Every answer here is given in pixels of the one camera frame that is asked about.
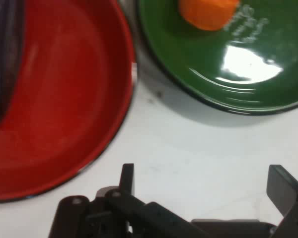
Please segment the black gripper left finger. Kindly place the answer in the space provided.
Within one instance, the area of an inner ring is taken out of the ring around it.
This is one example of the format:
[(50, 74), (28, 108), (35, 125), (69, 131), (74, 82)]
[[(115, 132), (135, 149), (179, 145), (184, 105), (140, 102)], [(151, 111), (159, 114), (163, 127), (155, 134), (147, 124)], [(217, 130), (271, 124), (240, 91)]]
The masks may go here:
[(207, 238), (209, 234), (161, 205), (133, 195), (134, 164), (122, 166), (118, 186), (98, 191), (93, 201), (69, 196), (57, 207), (51, 238)]

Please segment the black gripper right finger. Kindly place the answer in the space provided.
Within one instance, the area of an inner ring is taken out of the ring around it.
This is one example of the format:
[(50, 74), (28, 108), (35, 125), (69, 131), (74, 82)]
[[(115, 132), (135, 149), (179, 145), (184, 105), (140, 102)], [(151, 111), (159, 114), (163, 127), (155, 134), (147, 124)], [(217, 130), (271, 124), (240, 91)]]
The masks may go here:
[(298, 238), (298, 181), (281, 165), (270, 165), (266, 193), (283, 219), (273, 238)]

